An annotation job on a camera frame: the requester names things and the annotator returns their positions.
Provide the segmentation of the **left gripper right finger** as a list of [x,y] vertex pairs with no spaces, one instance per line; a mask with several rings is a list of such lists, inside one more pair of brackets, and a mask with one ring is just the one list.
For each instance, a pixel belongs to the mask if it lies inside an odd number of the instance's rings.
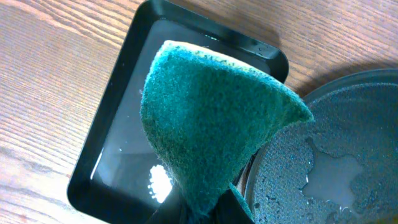
[[240,206],[233,191],[228,189],[219,199],[214,209],[215,224],[254,224]]

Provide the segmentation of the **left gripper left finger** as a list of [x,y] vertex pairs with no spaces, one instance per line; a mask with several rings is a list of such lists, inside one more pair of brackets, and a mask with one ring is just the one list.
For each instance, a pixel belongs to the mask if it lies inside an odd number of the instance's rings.
[[186,224],[187,204],[178,184],[174,184],[160,207],[146,221],[146,224]]

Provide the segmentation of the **green scouring sponge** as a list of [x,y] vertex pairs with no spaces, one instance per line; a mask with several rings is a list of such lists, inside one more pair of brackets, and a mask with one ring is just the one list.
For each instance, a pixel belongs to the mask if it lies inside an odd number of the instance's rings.
[[186,223],[214,223],[233,179],[275,133],[313,121],[302,99],[272,76],[206,47],[165,41],[144,84],[140,116],[155,153],[187,204]]

